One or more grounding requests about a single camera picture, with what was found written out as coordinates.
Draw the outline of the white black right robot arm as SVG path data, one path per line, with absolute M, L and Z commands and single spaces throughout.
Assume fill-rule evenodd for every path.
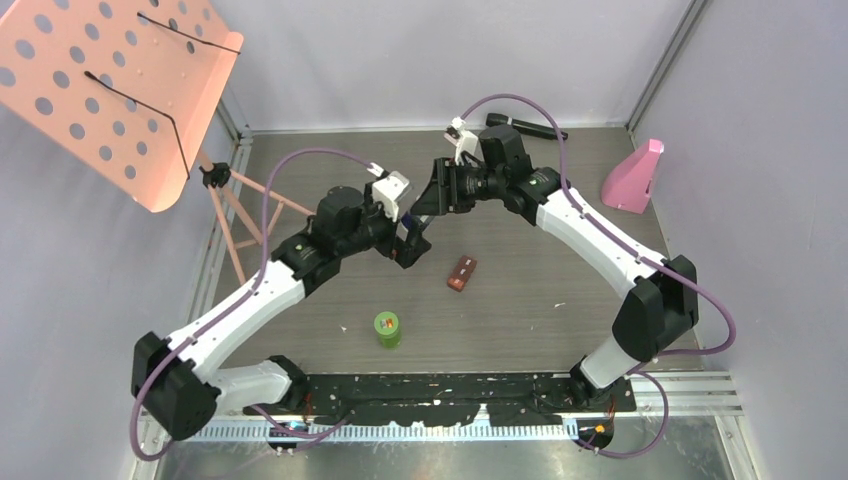
M 455 147 L 434 161 L 427 187 L 411 208 L 425 218 L 471 211 L 499 200 L 529 224 L 554 236 L 592 266 L 622 298 L 610 336 L 570 371 L 571 397 L 596 410 L 611 385 L 652 361 L 698 322 L 694 264 L 667 260 L 605 219 L 550 167 L 536 168 L 520 133 L 496 125 L 475 134 L 455 118 L 445 130 Z

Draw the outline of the white capped pill bottle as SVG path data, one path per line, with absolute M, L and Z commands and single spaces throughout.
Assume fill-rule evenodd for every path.
M 428 215 L 412 215 L 405 214 L 401 218 L 401 225 L 406 231 L 404 242 L 407 244 L 417 244 L 423 239 L 424 231 L 432 222 L 433 217 Z

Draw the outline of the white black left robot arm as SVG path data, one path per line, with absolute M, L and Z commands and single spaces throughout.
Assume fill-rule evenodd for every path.
M 298 412 L 307 398 L 305 375 L 284 356 L 225 369 L 224 361 L 266 323 L 335 277 L 344 259 L 375 250 L 402 268 L 431 244 L 432 218 L 400 212 L 384 181 L 364 190 L 334 187 L 305 228 L 269 252 L 256 274 L 192 323 L 134 345 L 133 412 L 146 411 L 175 441 L 200 432 L 217 414 L 253 405 Z

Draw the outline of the green black pill bottle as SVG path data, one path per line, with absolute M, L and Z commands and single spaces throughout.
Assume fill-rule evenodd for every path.
M 374 318 L 374 329 L 379 343 L 389 349 L 396 348 L 401 342 L 400 320 L 391 311 L 378 313 Z

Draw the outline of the brown translucent pill container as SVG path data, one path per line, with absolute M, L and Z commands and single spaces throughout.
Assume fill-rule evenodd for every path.
M 467 255 L 460 257 L 447 278 L 447 286 L 456 292 L 462 292 L 467 286 L 476 266 L 477 261 L 474 258 Z

